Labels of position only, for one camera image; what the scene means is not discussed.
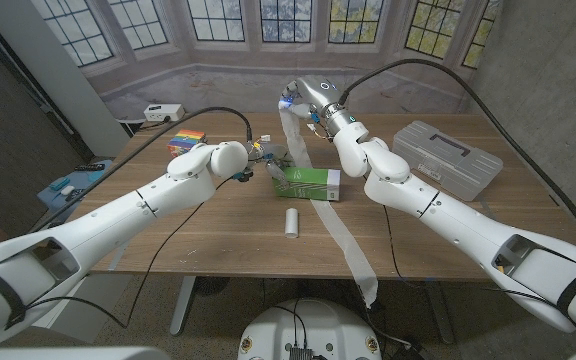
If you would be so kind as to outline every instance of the table leg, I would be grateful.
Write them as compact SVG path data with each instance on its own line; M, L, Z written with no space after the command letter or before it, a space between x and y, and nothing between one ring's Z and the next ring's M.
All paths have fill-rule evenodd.
M181 334L181 330L186 322L186 315L190 309L192 290L195 287L196 278L196 276L184 276L181 282L175 313L172 315L172 323L170 324L170 333L172 335L176 336Z
M426 294L428 294L428 299L430 299L430 307L432 308L435 324L437 324L437 328L439 329L441 341L445 344L454 344L455 335L452 332L450 318L448 317L448 308L446 307L446 299L444 298L444 293L441 291L439 282L427 282L424 288L426 289Z

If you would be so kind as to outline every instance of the gray plastic toolbox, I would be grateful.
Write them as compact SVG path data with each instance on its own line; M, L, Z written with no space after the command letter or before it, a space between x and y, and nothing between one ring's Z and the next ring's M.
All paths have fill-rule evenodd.
M466 201L472 201L503 167L498 157L421 121L413 121L395 135L392 151L404 158L411 169L435 179Z

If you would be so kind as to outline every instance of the toolbox handle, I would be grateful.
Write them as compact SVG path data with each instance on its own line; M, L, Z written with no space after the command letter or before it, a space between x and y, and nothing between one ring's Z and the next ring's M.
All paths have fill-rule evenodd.
M452 141L451 139L445 138L439 134L435 134L435 135L431 136L430 140L435 140L436 138L439 138L439 140L442 140L443 142L447 143L448 145L452 145L452 146L456 147L457 149L463 150L463 152L461 153L461 156L463 156L463 157L466 157L466 155L470 154L470 149L468 149L467 147L465 147L463 145L459 145L456 142Z

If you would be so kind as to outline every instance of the rainbow box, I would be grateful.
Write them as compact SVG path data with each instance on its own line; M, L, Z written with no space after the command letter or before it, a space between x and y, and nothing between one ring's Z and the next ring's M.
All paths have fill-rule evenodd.
M168 150L172 157L185 154L200 142L205 142L206 134L201 131L179 130L172 140L168 142Z

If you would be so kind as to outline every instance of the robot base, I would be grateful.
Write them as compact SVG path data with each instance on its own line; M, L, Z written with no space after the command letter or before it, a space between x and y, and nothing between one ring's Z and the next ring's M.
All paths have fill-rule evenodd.
M293 311L295 301L285 301L278 306ZM307 349L312 352L303 350L304 331L296 319L296 340L300 349L293 349L291 355L295 323L290 311L272 307L250 323L241 336L237 359L310 360L312 356L327 360L381 359L377 338L368 324L343 306L314 298L300 299L296 311L306 328Z

